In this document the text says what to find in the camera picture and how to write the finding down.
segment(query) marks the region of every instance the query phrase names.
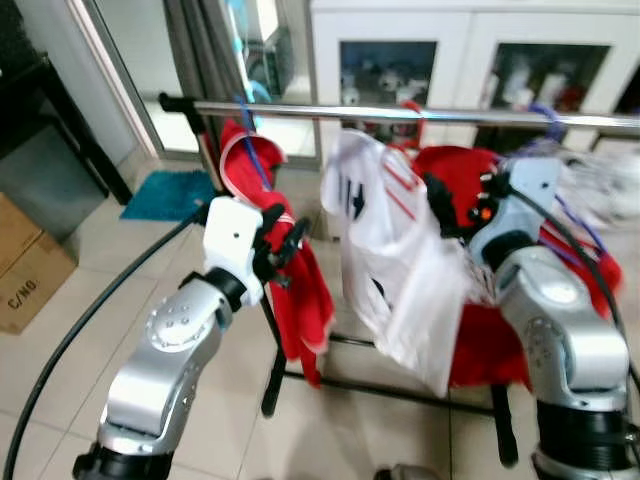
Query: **chrome bar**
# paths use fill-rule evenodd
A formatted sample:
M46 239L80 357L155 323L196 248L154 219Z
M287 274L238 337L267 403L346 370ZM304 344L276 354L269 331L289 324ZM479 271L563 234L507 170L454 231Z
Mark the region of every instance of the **chrome bar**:
M209 116L237 115L243 109L241 105L235 103L204 100L196 100L194 107L201 115ZM429 122L434 123L540 129L548 128L551 124L551 120L542 114L509 110L422 110L419 114L407 108L399 107L262 104L250 104L248 109L256 115L307 119L398 122L426 118ZM559 122L569 128L596 128L603 133L637 135L640 137L640 116L558 113L557 117Z

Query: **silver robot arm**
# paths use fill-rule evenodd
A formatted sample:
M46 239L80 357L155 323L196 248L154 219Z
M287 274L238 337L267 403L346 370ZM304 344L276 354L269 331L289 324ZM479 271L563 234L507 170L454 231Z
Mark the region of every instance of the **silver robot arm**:
M504 168L485 180L501 176L507 191L549 210L554 160L519 159ZM504 194L504 184L498 190ZM495 272L498 306L527 358L540 434L534 468L544 480L637 480L640 471L627 457L627 345L595 312L581 279L546 247L534 245L543 221L507 194L470 242L476 262Z
M262 237L283 211L278 205L262 213L230 197L211 202L203 240L207 273L191 274L149 314L136 350L111 384L97 441L76 460L74 478L168 477L198 379L233 313L260 301L263 283L277 276L309 227L305 219L298 222L272 252Z

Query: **white cabinet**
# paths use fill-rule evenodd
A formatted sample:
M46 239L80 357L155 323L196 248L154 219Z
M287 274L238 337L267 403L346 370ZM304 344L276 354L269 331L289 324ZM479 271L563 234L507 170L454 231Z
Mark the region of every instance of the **white cabinet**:
M538 101L558 111L611 113L640 58L638 18L476 14L454 106L517 108ZM502 129L498 137L522 139L522 132L514 132ZM487 132L452 127L447 133L447 142L470 146L483 141ZM563 143L583 150L595 137L594 131L574 130L567 132Z
M319 103L394 105L410 96L431 108L451 106L470 21L465 13L312 11ZM323 161L339 129L339 122L321 123ZM429 126L426 135L441 143L446 127Z

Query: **black base of robot arm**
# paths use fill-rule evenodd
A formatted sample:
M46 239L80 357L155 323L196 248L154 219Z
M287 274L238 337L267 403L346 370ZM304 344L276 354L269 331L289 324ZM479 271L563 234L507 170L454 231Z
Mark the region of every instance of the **black base of robot arm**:
M76 480L166 480L173 453L153 456L121 455L94 443L73 465Z

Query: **black rack leg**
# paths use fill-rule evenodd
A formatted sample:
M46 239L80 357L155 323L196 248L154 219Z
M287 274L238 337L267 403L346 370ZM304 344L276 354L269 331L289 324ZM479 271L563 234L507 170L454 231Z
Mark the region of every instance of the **black rack leg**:
M511 410L505 385L491 385L496 434L498 435L498 454L500 463L511 468L518 463L518 444L511 426Z
M284 351L282 350L282 343L280 342L280 331L278 330L278 325L276 324L276 318L273 314L271 304L269 303L269 299L267 298L266 294L262 296L260 305L262 306L264 316L267 317L269 328L271 329L273 338L275 339L276 345L278 346L276 358L273 362L273 368L271 369L271 375L269 376L269 383L267 384L267 389L265 390L264 396L262 397L262 405L260 407L260 409L262 410L262 415L266 418L271 418L276 411L276 404L278 403L278 395L280 394L280 387L282 386L282 377L284 376L284 370L287 366L287 359L285 358Z

